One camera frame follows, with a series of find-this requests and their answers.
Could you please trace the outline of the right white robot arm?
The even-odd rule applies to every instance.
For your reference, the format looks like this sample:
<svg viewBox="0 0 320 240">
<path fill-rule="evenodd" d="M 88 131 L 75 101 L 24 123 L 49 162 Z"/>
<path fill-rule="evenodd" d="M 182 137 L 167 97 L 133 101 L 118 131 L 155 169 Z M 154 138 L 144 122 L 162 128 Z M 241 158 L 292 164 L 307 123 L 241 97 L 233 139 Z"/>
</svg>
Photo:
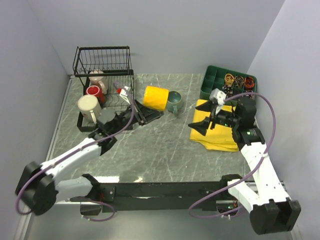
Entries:
<svg viewBox="0 0 320 240">
<path fill-rule="evenodd" d="M 202 202 L 217 196 L 224 199 L 235 197 L 249 213 L 253 231 L 257 235 L 290 232 L 301 213 L 301 205 L 291 199 L 282 186 L 268 155 L 270 143 L 256 124 L 256 103 L 249 97 L 241 97 L 231 110 L 223 109 L 224 102 L 201 100 L 197 111 L 206 112 L 202 121 L 189 127 L 205 136 L 215 126 L 231 128 L 234 142 L 245 158 L 250 172 L 244 176 L 225 175 L 221 178 L 219 190 L 193 203 L 188 213 Z"/>
</svg>

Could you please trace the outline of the yellow cup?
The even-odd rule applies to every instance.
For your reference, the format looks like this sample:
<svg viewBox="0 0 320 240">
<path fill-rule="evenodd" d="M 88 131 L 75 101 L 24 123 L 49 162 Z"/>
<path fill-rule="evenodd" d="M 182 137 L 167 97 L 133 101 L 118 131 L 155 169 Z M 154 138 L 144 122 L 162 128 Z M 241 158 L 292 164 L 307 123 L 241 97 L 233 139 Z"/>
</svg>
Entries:
<svg viewBox="0 0 320 240">
<path fill-rule="evenodd" d="M 144 92 L 143 105 L 163 112 L 166 109 L 169 90 L 165 88 L 147 86 Z"/>
</svg>

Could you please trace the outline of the pink mug purple interior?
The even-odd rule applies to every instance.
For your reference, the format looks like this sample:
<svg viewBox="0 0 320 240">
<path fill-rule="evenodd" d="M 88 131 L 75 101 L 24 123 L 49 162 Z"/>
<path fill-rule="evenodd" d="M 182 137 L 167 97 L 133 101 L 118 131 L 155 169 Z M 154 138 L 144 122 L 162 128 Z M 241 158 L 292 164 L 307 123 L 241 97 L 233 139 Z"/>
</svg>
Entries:
<svg viewBox="0 0 320 240">
<path fill-rule="evenodd" d="M 94 71 L 91 71 L 89 74 L 90 75 L 96 75 L 97 76 L 90 76 L 89 77 L 89 80 L 90 80 L 90 83 L 92 85 L 95 85 L 95 86 L 98 86 L 101 88 L 101 91 L 104 95 L 107 94 L 108 92 L 108 81 L 107 81 L 107 78 L 106 76 L 102 76 L 104 72 L 101 71 L 101 70 L 94 70 Z"/>
</svg>

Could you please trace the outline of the blue-green glazed mug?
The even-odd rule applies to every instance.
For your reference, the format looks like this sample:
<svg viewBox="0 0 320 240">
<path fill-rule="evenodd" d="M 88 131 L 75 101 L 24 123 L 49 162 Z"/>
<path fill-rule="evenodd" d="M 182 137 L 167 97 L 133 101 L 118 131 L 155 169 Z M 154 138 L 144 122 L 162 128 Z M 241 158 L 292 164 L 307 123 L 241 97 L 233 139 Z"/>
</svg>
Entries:
<svg viewBox="0 0 320 240">
<path fill-rule="evenodd" d="M 182 107 L 182 96 L 177 91 L 170 91 L 168 94 L 166 109 L 173 113 L 175 116 L 178 115 L 178 111 Z"/>
</svg>

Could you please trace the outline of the red mug white squiggles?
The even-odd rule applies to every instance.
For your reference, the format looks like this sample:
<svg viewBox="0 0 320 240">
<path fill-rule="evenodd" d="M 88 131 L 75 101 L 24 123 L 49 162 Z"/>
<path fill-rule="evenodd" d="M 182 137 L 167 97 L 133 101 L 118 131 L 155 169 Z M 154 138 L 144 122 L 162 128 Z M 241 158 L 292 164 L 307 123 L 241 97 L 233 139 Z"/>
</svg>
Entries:
<svg viewBox="0 0 320 240">
<path fill-rule="evenodd" d="M 86 89 L 85 93 L 86 93 L 87 95 L 95 96 L 95 97 L 98 99 L 98 101 L 100 102 L 100 104 L 104 104 L 105 101 L 106 101 L 105 96 L 104 96 L 101 88 L 100 88 L 99 86 L 97 86 L 97 85 L 91 85 L 91 86 L 89 86 L 89 87 Z"/>
</svg>

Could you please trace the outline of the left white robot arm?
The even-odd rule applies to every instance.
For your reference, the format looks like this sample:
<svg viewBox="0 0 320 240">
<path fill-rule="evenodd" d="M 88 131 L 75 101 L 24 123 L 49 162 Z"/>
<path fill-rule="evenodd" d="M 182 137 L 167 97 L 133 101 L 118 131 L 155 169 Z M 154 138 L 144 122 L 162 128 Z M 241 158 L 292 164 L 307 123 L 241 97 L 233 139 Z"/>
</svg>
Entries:
<svg viewBox="0 0 320 240">
<path fill-rule="evenodd" d="M 135 123 L 144 126 L 163 114 L 163 110 L 147 107 L 137 100 L 121 113 L 116 113 L 112 107 L 103 109 L 96 119 L 95 130 L 81 143 L 56 158 L 41 164 L 32 161 L 24 167 L 15 189 L 16 211 L 24 214 L 19 208 L 20 202 L 37 216 L 46 213 L 55 203 L 71 198 L 82 197 L 99 202 L 103 193 L 95 177 L 87 173 L 76 179 L 64 180 L 64 176 L 108 152 L 117 142 L 116 135 Z"/>
</svg>

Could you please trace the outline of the white floral mug green interior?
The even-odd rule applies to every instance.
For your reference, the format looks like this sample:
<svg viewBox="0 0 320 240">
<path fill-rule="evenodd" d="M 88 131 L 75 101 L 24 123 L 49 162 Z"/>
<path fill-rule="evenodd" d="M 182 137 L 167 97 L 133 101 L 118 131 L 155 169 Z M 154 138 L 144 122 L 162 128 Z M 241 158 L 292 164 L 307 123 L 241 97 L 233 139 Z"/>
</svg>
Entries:
<svg viewBox="0 0 320 240">
<path fill-rule="evenodd" d="M 90 94 L 81 96 L 77 101 L 77 107 L 87 121 L 97 123 L 102 107 L 96 96 Z"/>
</svg>

